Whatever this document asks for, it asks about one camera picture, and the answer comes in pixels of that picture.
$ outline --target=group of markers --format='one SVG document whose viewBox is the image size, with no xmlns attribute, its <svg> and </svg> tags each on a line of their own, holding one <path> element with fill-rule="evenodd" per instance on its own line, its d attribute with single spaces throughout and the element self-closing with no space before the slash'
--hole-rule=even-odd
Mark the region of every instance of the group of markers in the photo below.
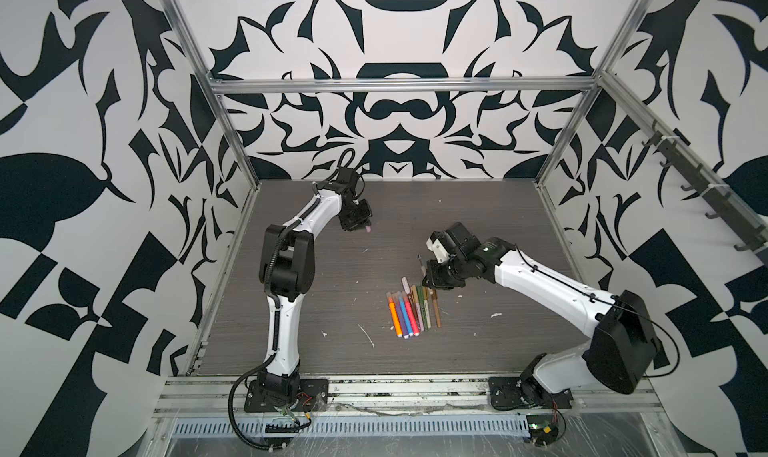
<svg viewBox="0 0 768 457">
<path fill-rule="evenodd" d="M 427 289 L 422 286 L 408 286 L 408 279 L 402 278 L 402 288 L 405 292 L 387 292 L 389 300 L 389 312 L 392 314 L 392 322 L 395 324 L 397 337 L 418 337 L 422 332 L 432 328 L 430 317 L 430 302 L 435 310 L 435 322 L 440 323 L 440 310 L 437 305 L 437 290 Z"/>
</svg>

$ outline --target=dark wooden tabletop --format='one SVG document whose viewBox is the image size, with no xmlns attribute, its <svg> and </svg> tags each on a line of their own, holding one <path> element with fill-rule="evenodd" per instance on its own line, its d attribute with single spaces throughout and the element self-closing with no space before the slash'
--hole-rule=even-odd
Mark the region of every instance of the dark wooden tabletop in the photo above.
<svg viewBox="0 0 768 457">
<path fill-rule="evenodd" d="M 199 375 L 240 375 L 264 359 L 268 307 L 258 279 L 264 230 L 291 218 L 311 196 L 309 182 L 262 183 Z M 408 340 L 390 330 L 386 292 L 402 289 L 403 276 L 420 282 L 417 254 L 430 258 L 427 238 L 456 221 L 481 241 L 517 243 L 533 259 L 571 274 L 532 182 L 368 182 L 362 196 L 373 211 L 372 232 L 344 232 L 333 218 L 316 239 L 316 277 L 299 330 L 302 373 L 514 372 L 538 353 L 586 340 L 522 294 L 474 279 L 439 293 L 441 329 L 433 323 Z"/>
</svg>

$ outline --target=paper scrap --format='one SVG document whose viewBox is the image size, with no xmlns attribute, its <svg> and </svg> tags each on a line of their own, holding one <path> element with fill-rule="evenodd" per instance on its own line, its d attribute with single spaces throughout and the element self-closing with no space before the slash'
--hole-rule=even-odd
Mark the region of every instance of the paper scrap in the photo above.
<svg viewBox="0 0 768 457">
<path fill-rule="evenodd" d="M 357 327 L 359 327 L 359 328 L 360 328 L 360 330 L 362 331 L 362 333 L 364 333 L 364 334 L 366 335 L 366 337 L 368 337 L 368 342 L 370 342 L 370 343 L 371 343 L 371 346 L 372 346 L 372 347 L 375 349 L 375 348 L 376 348 L 376 344 L 374 344 L 374 343 L 373 343 L 373 341 L 371 340 L 371 337 L 370 337 L 370 335 L 368 335 L 368 333 L 366 332 L 366 330 L 365 330 L 365 329 L 363 329 L 363 328 L 362 328 L 362 326 L 361 326 L 360 324 L 357 324 Z"/>
</svg>

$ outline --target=patterned wallpaper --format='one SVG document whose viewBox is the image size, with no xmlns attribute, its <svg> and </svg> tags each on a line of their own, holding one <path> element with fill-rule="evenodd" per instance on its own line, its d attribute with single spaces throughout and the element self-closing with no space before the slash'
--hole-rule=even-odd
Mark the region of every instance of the patterned wallpaper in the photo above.
<svg viewBox="0 0 768 457">
<path fill-rule="evenodd" d="M 216 78 L 365 78 L 588 75 L 631 1 L 180 3 Z"/>
<path fill-rule="evenodd" d="M 768 0 L 655 0 L 616 66 L 664 123 L 768 214 Z M 653 379 L 690 455 L 768 452 L 768 269 L 602 93 L 547 182 L 584 278 L 642 296 L 680 345 Z M 664 352 L 649 375 L 677 360 Z"/>
<path fill-rule="evenodd" d="M 133 455 L 248 184 L 158 0 L 0 22 L 2 454 Z"/>
<path fill-rule="evenodd" d="M 323 179 L 347 148 L 366 178 L 534 178 L 578 91 L 229 95 L 260 178 Z"/>
</svg>

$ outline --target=transparent plastic sheet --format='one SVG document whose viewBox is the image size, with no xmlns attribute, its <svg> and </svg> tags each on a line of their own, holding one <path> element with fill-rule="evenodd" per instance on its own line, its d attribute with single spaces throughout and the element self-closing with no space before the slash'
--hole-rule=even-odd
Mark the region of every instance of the transparent plastic sheet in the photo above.
<svg viewBox="0 0 768 457">
<path fill-rule="evenodd" d="M 450 409 L 449 413 L 461 415 L 462 411 Z M 354 409 L 333 407 L 331 411 L 317 413 L 326 418 L 341 418 L 349 415 L 363 415 Z M 562 455 L 628 457 L 657 455 L 654 442 L 648 433 L 648 425 L 641 413 L 576 413 L 566 412 L 567 430 L 561 440 L 547 448 L 534 447 L 521 437 L 507 435 L 430 435 L 430 436 L 369 436 L 369 437 L 323 437 L 299 434 L 282 450 L 273 455 L 285 457 L 343 457 L 343 456 L 389 456 L 389 455 Z M 171 457 L 220 456 L 245 457 L 268 455 L 270 452 L 252 449 L 239 441 L 233 434 L 225 437 L 196 435 L 167 436 Z"/>
</svg>

